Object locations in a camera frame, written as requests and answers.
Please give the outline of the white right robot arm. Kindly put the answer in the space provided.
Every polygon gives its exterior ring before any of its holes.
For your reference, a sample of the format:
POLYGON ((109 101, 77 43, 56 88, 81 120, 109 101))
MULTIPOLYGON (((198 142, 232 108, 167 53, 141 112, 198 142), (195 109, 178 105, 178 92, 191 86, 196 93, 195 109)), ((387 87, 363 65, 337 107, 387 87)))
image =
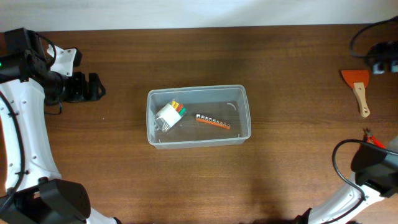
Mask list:
MULTIPOLYGON (((374 74, 384 73, 384 64, 389 62, 390 71, 397 73, 397 40, 373 45, 365 58, 374 74)), ((342 70, 341 76, 354 92, 362 117, 370 115, 366 103, 368 70, 342 70)), ((339 142, 332 152, 332 164, 336 174, 345 183, 342 188, 323 204, 309 208, 298 215, 292 223, 357 223, 352 220, 370 205, 397 194, 397 137, 388 147, 383 146, 368 129, 363 139, 346 139, 339 142), (336 155, 338 149, 348 143, 359 144, 351 162, 352 174, 347 179, 339 170, 336 155)))

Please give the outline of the clear case of coloured bits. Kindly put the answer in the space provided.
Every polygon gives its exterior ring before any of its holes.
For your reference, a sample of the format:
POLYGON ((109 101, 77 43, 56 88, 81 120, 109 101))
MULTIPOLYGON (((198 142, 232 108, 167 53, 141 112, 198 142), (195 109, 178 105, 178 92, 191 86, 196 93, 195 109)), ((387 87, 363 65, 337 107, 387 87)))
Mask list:
POLYGON ((155 115, 155 128, 163 133, 168 132, 186 114, 187 109, 183 103, 172 99, 155 115))

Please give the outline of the red scraper with wooden handle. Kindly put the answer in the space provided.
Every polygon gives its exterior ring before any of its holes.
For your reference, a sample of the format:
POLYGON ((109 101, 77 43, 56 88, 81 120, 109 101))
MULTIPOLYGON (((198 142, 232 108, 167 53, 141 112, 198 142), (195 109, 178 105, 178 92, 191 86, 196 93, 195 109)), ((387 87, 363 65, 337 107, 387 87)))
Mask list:
POLYGON ((370 115, 370 110, 366 102, 366 87, 369 84, 368 70, 341 70, 341 76, 345 83, 353 90, 357 99, 359 113, 363 118, 370 115))

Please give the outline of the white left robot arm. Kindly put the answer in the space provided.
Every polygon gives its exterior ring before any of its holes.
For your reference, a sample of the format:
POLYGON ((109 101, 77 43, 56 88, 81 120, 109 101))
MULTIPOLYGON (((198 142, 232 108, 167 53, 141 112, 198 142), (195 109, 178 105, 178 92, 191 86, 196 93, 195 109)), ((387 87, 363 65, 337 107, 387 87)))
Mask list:
POLYGON ((97 101, 106 90, 96 73, 77 72, 78 48, 61 49, 25 28, 4 34, 1 57, 1 126, 6 149, 6 223, 117 223, 96 211, 84 186, 63 180, 55 165, 45 107, 97 101))

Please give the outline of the orange socket rail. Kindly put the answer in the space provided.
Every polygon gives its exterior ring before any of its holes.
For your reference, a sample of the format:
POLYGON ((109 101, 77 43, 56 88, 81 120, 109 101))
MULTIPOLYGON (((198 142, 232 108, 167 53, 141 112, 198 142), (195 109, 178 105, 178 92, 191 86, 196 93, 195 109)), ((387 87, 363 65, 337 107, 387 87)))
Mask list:
POLYGON ((210 124, 219 128, 231 129, 231 125, 227 122, 205 116, 203 114, 196 114, 195 120, 201 123, 210 124))

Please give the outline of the clear plastic container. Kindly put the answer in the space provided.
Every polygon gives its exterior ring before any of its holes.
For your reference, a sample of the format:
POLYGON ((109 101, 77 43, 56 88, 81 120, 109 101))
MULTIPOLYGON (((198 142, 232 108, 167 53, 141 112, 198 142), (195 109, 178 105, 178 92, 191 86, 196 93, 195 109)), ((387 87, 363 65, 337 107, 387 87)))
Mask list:
POLYGON ((251 115, 242 85, 196 86, 152 90, 147 96, 147 138, 156 149, 242 144, 251 137, 251 115), (155 128, 155 115, 172 99, 183 103, 185 116, 168 132, 155 128), (231 129, 195 120, 203 114, 227 122, 231 129))

